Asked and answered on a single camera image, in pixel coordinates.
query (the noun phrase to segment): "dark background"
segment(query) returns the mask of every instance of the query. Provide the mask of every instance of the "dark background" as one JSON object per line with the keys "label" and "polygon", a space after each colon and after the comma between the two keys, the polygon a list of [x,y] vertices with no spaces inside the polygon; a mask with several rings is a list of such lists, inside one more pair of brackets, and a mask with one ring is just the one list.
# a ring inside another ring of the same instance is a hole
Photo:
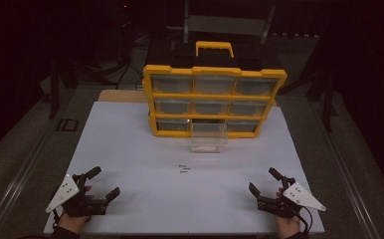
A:
{"label": "dark background", "polygon": [[[91,22],[82,8],[92,2],[0,1],[0,139],[43,96],[39,83],[50,75],[56,48],[81,64],[97,65]],[[183,25],[183,1],[115,2],[127,4],[124,14],[132,26],[140,26],[150,37],[164,36],[166,25]],[[247,4],[263,3],[213,0],[193,5],[190,11],[219,15],[222,9],[230,16],[257,16],[246,12]],[[337,70],[335,89],[342,93],[384,174],[384,1],[282,1],[273,33],[286,33],[291,40],[295,34],[321,35],[309,64]],[[128,55],[128,48],[123,51]]]}

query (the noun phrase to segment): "table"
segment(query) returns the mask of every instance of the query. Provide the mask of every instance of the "table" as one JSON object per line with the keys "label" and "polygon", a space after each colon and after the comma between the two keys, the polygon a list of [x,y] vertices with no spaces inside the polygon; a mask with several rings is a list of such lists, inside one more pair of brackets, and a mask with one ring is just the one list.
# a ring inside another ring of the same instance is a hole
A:
{"label": "table", "polygon": [[[153,136],[147,114],[144,103],[94,104],[68,173],[100,166],[102,172],[91,181],[95,198],[117,186],[121,194],[84,233],[272,234],[274,216],[257,209],[249,182],[274,198],[281,186],[268,172],[274,167],[310,191],[279,107],[272,108],[259,137],[231,139],[224,153],[192,153],[188,138]],[[190,169],[181,173],[179,165]],[[309,210],[311,232],[323,232],[319,214]],[[309,221],[304,210],[301,215]],[[52,224],[50,216],[45,233],[53,231]]]}

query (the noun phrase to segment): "human hand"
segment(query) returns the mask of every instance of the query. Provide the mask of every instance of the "human hand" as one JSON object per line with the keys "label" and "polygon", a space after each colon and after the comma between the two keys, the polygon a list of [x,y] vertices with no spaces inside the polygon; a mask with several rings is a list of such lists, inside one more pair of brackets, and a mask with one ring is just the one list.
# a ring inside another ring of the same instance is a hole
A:
{"label": "human hand", "polygon": [[[279,188],[279,192],[276,193],[277,197],[282,197],[283,191],[283,188]],[[276,224],[281,239],[288,238],[300,231],[300,219],[296,216],[283,218],[276,215]]]}
{"label": "human hand", "polygon": [[[86,186],[85,190],[90,191],[91,186]],[[81,233],[81,230],[84,226],[84,224],[90,219],[90,216],[83,216],[83,217],[71,217],[68,215],[68,213],[63,212],[61,218],[59,219],[58,226],[65,228],[69,231],[75,232],[77,234]]]}

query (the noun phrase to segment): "white bracket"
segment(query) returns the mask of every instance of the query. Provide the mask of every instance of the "white bracket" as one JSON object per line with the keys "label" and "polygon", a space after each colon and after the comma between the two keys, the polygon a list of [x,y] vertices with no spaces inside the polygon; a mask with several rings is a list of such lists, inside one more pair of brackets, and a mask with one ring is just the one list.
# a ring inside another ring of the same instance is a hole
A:
{"label": "white bracket", "polygon": [[285,190],[283,196],[299,206],[310,207],[319,211],[326,210],[326,207],[313,197],[312,194],[306,191],[306,189],[304,189],[298,182]]}
{"label": "white bracket", "polygon": [[46,212],[50,213],[56,207],[71,199],[78,192],[80,192],[80,190],[78,189],[77,184],[74,182],[70,175],[66,174],[58,191],[56,192],[49,206],[46,208]]}

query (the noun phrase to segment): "storage organizer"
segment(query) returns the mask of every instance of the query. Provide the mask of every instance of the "storage organizer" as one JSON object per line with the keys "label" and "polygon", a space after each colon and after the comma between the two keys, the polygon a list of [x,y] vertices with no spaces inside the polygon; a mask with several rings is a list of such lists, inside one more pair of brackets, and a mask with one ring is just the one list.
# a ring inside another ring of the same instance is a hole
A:
{"label": "storage organizer", "polygon": [[[217,151],[224,137],[259,135],[287,74],[265,45],[154,40],[143,76],[153,134],[192,136],[198,151],[212,140]],[[217,140],[195,138],[196,130],[220,125]]]}

